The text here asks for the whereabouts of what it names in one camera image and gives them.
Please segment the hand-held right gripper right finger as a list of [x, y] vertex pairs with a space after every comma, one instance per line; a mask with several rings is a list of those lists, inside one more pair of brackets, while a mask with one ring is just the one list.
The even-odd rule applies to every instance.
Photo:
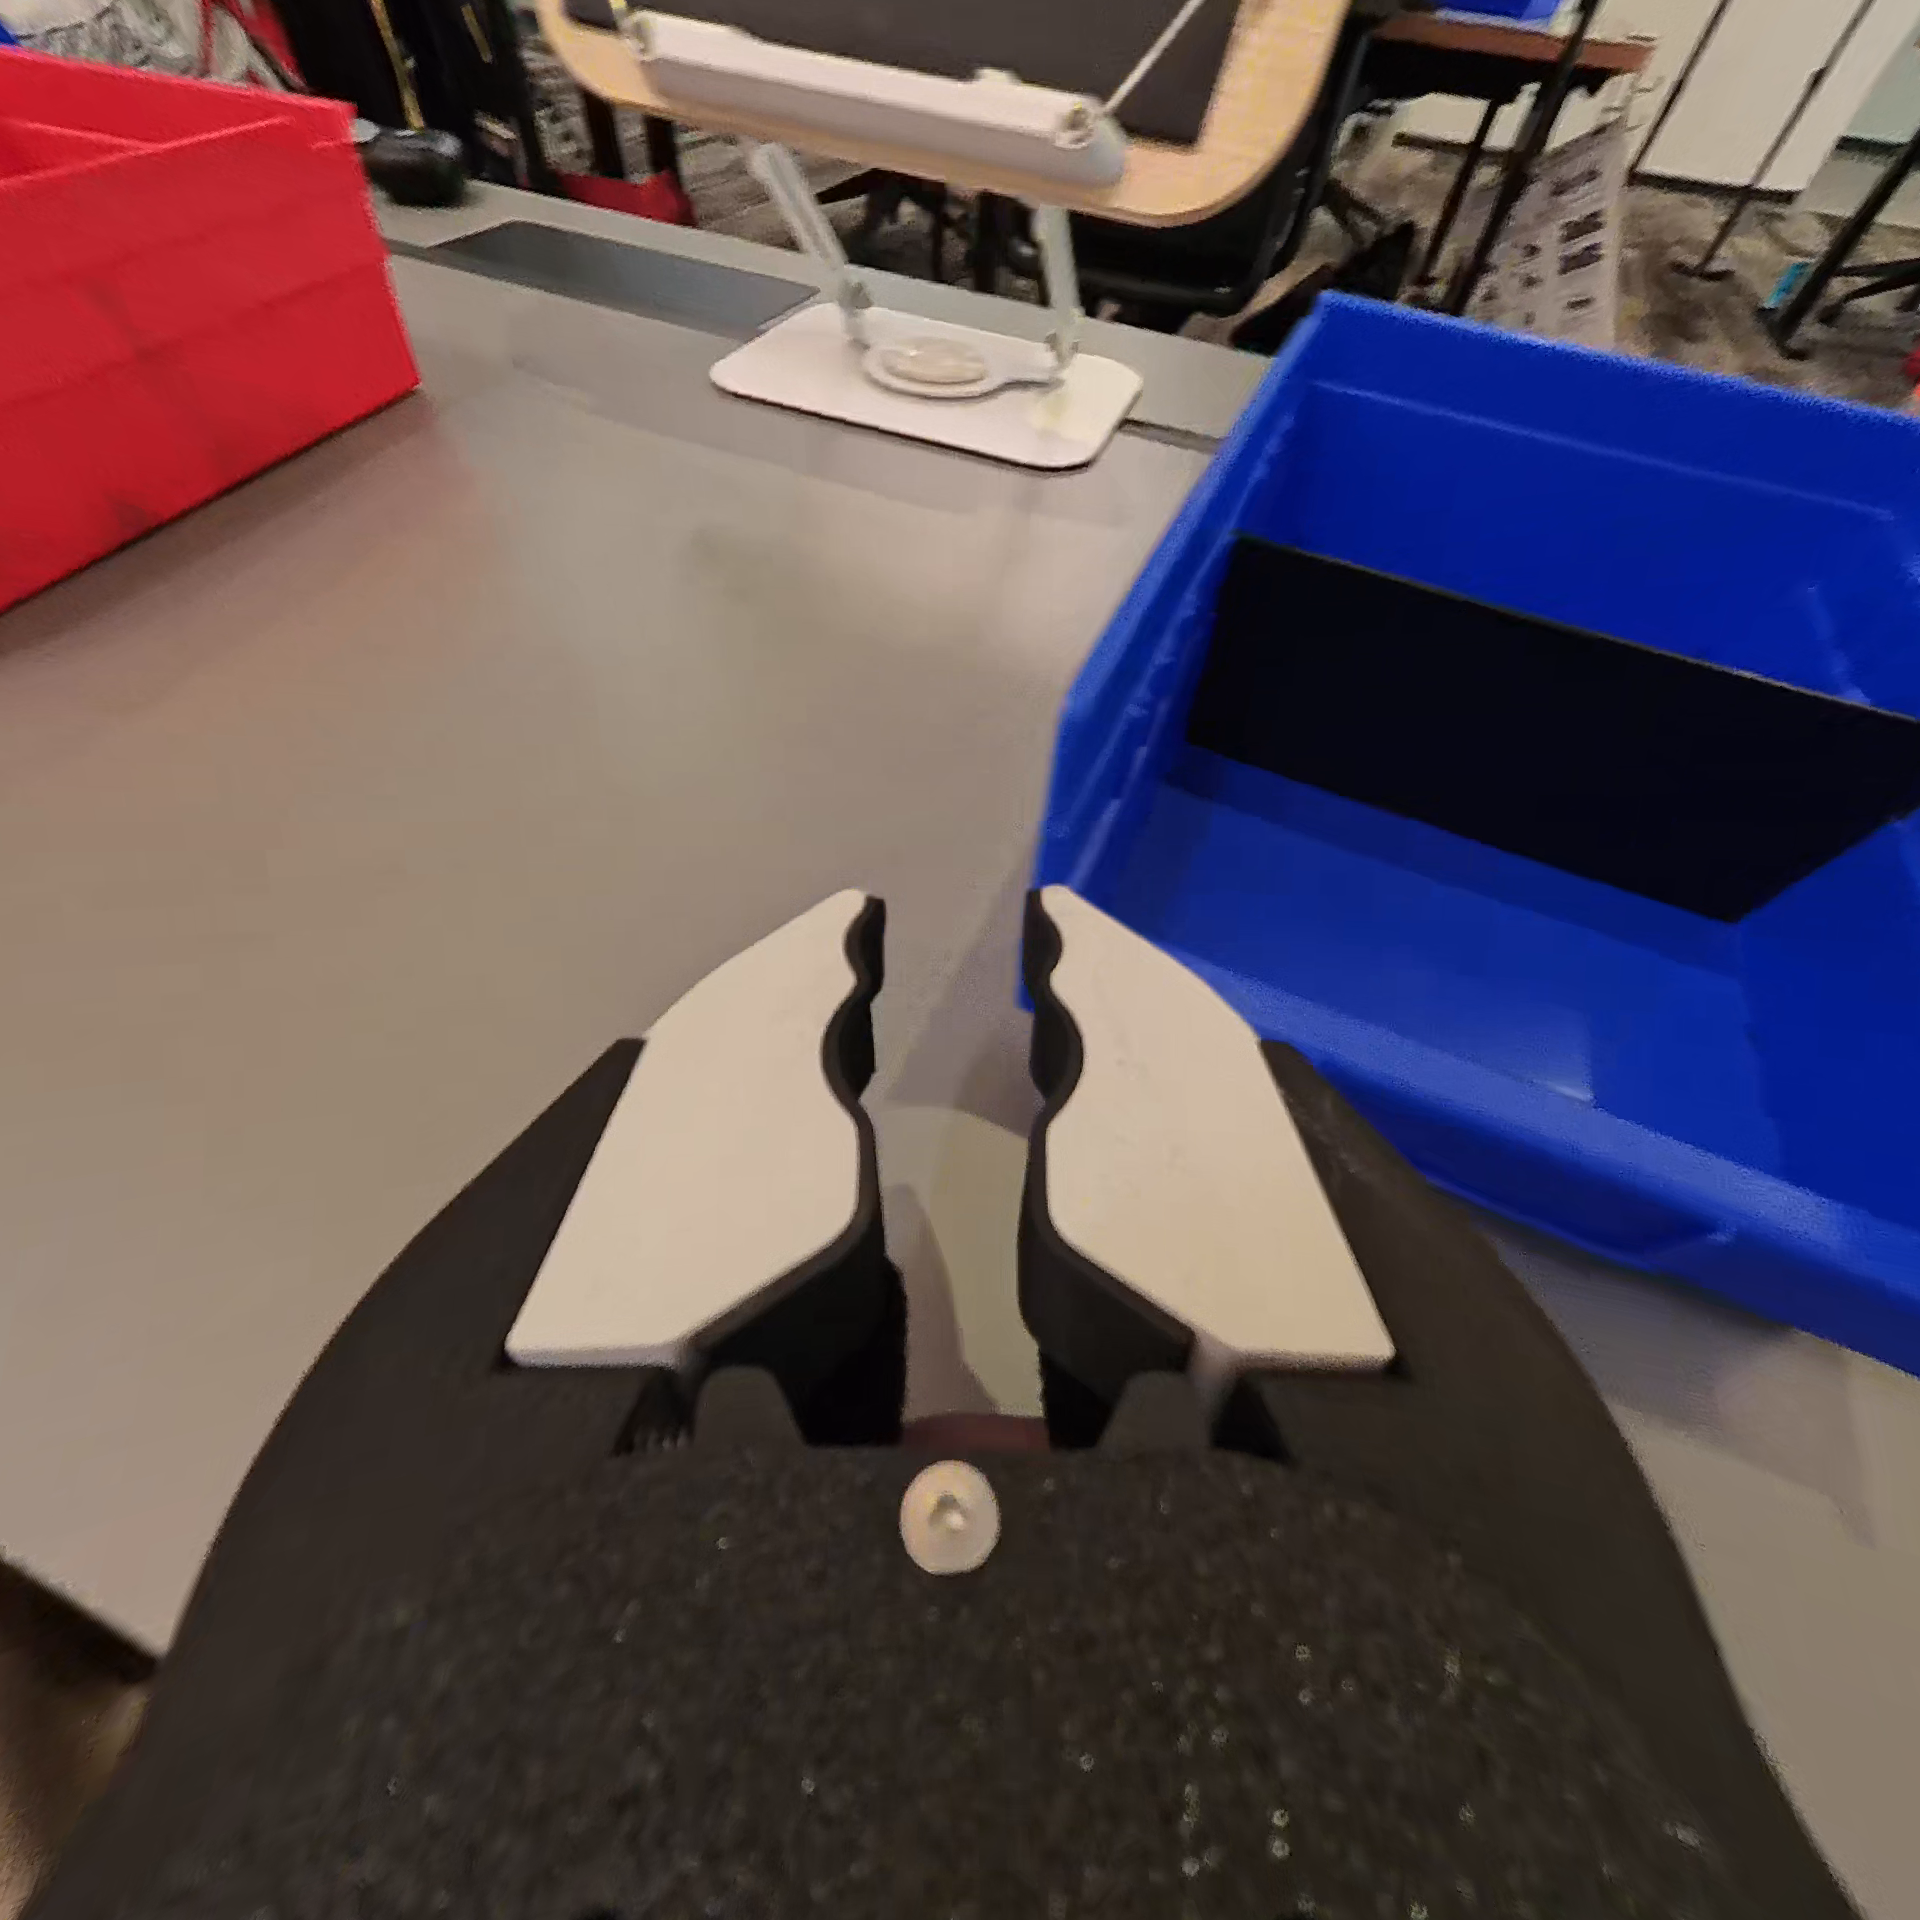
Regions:
[[1019, 1311], [1053, 1444], [1094, 1444], [1142, 1375], [1205, 1426], [1248, 1375], [1383, 1375], [1395, 1338], [1256, 1030], [1068, 886], [1025, 897], [1022, 969]]

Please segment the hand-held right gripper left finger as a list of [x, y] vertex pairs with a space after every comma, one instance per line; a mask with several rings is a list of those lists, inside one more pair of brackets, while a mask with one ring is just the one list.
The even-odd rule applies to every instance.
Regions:
[[879, 1211], [884, 900], [831, 894], [640, 1037], [508, 1333], [519, 1370], [760, 1370], [811, 1444], [893, 1444], [904, 1285]]

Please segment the blue plastic bin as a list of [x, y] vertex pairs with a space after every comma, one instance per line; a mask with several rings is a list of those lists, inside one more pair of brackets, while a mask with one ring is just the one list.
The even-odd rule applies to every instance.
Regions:
[[1196, 750], [1238, 535], [1916, 719], [1916, 421], [1323, 294], [1070, 685], [1035, 866], [1453, 1195], [1916, 1374], [1916, 813], [1720, 924]]

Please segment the red plastic bin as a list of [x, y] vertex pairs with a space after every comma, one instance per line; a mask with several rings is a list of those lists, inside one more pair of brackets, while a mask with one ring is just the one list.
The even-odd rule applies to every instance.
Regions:
[[347, 105], [5, 53], [5, 607], [419, 378]]

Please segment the black bin divider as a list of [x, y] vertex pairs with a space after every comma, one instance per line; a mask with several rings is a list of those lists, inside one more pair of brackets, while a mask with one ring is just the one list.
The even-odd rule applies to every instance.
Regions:
[[1185, 741], [1720, 924], [1918, 805], [1909, 716], [1254, 535]]

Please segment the printed paper poster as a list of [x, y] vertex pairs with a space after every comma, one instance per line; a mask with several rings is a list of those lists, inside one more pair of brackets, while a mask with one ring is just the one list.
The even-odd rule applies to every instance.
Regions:
[[1616, 117], [1543, 158], [1468, 302], [1472, 321], [1616, 347], [1627, 146]]

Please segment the white folding stand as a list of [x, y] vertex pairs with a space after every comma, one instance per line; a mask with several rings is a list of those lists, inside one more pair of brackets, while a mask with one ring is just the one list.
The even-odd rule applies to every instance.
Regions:
[[[1086, 310], [1065, 198], [1121, 178], [1127, 140], [1103, 102], [993, 69], [944, 81], [805, 53], [655, 9], [615, 4], [613, 18], [672, 105], [718, 110], [745, 127], [751, 175], [827, 275], [824, 299], [711, 366], [720, 393], [1033, 473], [1093, 466], [1142, 389], [1127, 366], [1080, 353]], [[827, 153], [896, 145], [960, 175], [1008, 173], [1030, 207], [1047, 339], [878, 303], [775, 127]]]

